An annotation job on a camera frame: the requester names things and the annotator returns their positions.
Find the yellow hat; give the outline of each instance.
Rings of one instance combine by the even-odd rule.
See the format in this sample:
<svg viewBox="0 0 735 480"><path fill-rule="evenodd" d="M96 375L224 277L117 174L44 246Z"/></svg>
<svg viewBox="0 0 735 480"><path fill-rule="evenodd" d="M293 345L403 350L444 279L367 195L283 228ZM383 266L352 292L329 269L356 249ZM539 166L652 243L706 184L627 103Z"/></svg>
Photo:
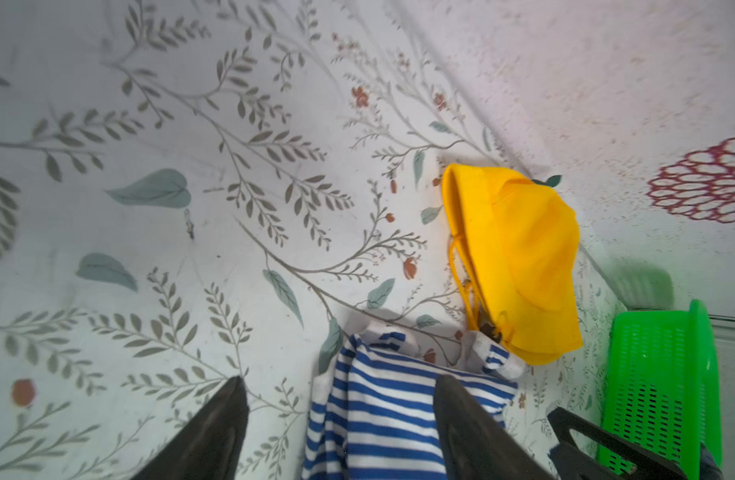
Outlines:
<svg viewBox="0 0 735 480"><path fill-rule="evenodd" d="M450 267L467 307L477 312L458 278L453 251L471 279L475 301L503 334L508 351L545 365L583 346L573 290L580 238L575 212L552 187L508 168L450 165L442 198L453 243Z"/></svg>

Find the floral tablecloth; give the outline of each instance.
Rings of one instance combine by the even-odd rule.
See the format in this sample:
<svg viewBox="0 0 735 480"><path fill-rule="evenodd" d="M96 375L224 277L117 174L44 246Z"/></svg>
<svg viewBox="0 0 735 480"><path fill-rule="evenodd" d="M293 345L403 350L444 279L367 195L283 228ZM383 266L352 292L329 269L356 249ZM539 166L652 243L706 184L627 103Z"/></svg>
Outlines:
<svg viewBox="0 0 735 480"><path fill-rule="evenodd" d="M0 478L127 478L235 375L238 477L293 477L339 335L456 359L440 174L508 158L388 4L0 2ZM575 285L585 346L507 410L547 468L622 309Z"/></svg>

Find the green basket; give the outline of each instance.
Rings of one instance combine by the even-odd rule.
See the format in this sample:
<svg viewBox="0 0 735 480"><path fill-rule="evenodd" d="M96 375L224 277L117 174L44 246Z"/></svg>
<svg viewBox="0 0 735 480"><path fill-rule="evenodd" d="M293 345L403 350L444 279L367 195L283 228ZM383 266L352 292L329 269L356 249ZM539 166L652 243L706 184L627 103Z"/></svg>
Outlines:
<svg viewBox="0 0 735 480"><path fill-rule="evenodd" d="M701 444L722 465L719 372L706 306L625 312L615 318L603 429L679 464L699 480ZM618 474L631 462L599 449Z"/></svg>

